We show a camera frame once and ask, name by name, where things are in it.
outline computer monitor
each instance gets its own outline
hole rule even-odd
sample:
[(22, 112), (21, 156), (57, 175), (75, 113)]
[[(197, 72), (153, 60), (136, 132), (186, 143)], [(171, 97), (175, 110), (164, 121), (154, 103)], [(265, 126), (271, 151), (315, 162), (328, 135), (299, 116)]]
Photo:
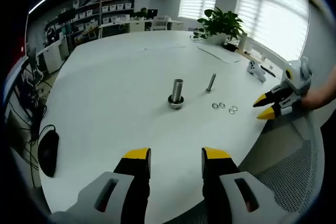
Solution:
[(157, 16), (157, 11), (158, 9), (148, 9), (147, 14), (148, 14), (148, 18), (153, 19), (154, 17)]

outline washer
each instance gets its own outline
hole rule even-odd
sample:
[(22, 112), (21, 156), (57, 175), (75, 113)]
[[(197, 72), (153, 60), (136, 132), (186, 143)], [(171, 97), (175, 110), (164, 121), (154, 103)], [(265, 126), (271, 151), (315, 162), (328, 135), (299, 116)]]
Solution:
[(230, 114), (232, 114), (232, 115), (233, 115), (233, 114), (236, 114), (236, 111), (235, 111), (233, 108), (230, 108), (230, 109), (229, 109), (229, 112), (230, 112)]
[(225, 109), (225, 107), (226, 107), (224, 102), (220, 102), (220, 103), (219, 103), (219, 106), (220, 106), (222, 109)]

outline office room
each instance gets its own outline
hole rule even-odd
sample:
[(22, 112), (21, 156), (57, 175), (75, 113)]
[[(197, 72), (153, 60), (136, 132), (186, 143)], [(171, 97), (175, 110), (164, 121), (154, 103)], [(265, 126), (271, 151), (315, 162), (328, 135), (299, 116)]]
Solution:
[(56, 222), (306, 218), (335, 24), (325, 0), (32, 0), (4, 89), (30, 197)]

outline metal screw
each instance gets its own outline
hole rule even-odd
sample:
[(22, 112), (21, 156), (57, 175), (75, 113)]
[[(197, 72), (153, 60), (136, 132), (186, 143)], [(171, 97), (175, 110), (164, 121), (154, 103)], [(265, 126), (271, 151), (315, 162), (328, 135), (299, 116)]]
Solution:
[(210, 80), (208, 88), (206, 89), (206, 92), (211, 92), (211, 87), (214, 84), (215, 78), (216, 78), (216, 74), (214, 73), (211, 77), (211, 80)]
[(182, 85), (183, 85), (183, 80), (182, 79), (175, 79), (174, 80), (172, 100), (175, 103), (178, 103), (181, 99)]

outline green leaves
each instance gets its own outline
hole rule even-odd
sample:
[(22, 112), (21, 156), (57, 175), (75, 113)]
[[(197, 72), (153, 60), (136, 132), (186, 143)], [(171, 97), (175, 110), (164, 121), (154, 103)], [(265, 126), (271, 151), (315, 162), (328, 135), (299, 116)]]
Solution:
[(221, 9), (215, 7), (214, 10), (207, 9), (204, 11), (206, 18), (200, 18), (197, 21), (202, 24), (203, 28), (194, 33), (194, 38), (207, 39), (216, 34), (226, 34), (228, 40), (238, 39), (244, 30), (241, 27), (243, 22), (238, 15), (228, 11), (223, 13)]

